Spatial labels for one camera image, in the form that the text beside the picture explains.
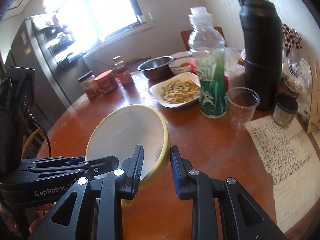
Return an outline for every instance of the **round table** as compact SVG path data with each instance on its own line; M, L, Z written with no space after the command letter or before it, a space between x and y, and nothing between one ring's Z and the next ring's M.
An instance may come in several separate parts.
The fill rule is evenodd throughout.
M84 94L69 107L48 133L52 156L85 155L91 134L108 114L131 104L151 106L163 115L171 144L178 146L182 158L190 160L195 169L210 178L236 178L276 221L273 180L265 170L249 133L233 130L228 114L219 119L203 116L198 103L177 109L165 108L149 92L149 88L159 81L149 81L142 73L134 73L132 77L132 84L124 87L119 85L116 90L101 94L92 101ZM253 119L269 114L271 111L256 111ZM309 137L320 156L313 136ZM48 157L46 142L38 157ZM286 232L288 239L299 239L319 211L320 201ZM177 198L171 167L168 165L159 180L138 192L132 206L122 208L122 217L126 240L190 239L192 201L180 201Z

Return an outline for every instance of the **yellow bowl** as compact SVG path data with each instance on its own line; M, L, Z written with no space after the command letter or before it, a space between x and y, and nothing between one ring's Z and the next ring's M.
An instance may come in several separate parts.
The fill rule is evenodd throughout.
M92 133L85 158L98 159L114 155L119 167L132 157L135 146L144 148L139 189L159 179L169 162L170 138L162 115L144 105L130 105L109 114Z

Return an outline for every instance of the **window frame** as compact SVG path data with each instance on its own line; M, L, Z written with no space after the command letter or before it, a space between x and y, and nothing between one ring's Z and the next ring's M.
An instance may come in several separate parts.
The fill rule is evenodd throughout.
M60 8L61 8L62 6L64 6L66 3L68 3L69 1L70 1L70 0L66 0L65 3L62 4L62 5L56 10L56 12L58 13L59 10L60 10ZM140 24L141 24L141 23L139 22L138 15L142 15L142 11L141 11L141 8L140 8L140 6L139 6L139 4L138 4L138 1L137 1L137 0L129 0L130 3L131 3L131 6L132 6L132 8L133 8L133 11L134 11L134 14L135 14L135 16L136 16L137 21L134 22L134 23L132 23L131 25L125 26L125 27L123 27L123 28L121 28L121 29L113 32L113 33L110 33L110 34L108 34L108 35L106 35L106 36L103 36L103 40L102 40L102 39L101 39L102 32L101 32L101 30L100 30L100 28L99 28L99 24L98 24L96 18L94 17L92 8L91 8L91 6L90 6L90 3L89 3L88 0L83 0L83 1L84 1L85 6L86 6L86 9L87 9L87 11L88 11L88 13L89 13L89 15L90 15L90 20L91 20L92 23L93 23L95 32L97 33L97 36L98 36L97 41L92 45L92 47L95 47L95 46L97 45L97 43L99 42L99 40L103 42L103 40L106 40L106 39L108 39L108 38L110 38L110 37L112 37L112 36L115 36L115 35L117 35L117 34L120 34L120 33L124 32L124 31L130 29L133 25L136 26L136 25L140 25Z

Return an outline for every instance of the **black lid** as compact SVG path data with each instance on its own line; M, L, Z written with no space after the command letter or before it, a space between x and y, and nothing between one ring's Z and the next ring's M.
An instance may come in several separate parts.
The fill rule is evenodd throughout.
M88 72L87 74L79 78L78 81L81 83L82 81L85 81L88 77L91 77L91 76L92 76L92 71Z
M288 114L295 114L299 108L297 100L285 93L276 94L276 105Z

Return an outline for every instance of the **green bottle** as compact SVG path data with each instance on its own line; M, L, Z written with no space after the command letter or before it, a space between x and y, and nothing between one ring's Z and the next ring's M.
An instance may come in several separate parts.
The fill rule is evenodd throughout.
M189 19L194 30L189 37L189 46L201 85L201 113L209 118L219 118L227 112L225 41L213 28L212 15L205 7L191 8L191 13Z

